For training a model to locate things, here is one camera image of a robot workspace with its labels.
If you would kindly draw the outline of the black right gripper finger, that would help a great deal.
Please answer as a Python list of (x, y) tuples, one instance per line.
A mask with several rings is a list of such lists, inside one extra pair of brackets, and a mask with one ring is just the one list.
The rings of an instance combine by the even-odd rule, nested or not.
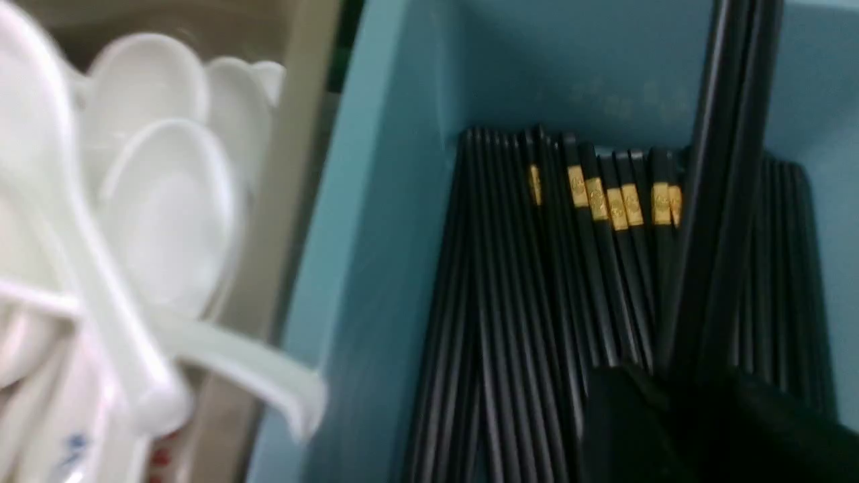
[(585, 482), (856, 482), (855, 431), (742, 371), (675, 390), (632, 365), (593, 372)]

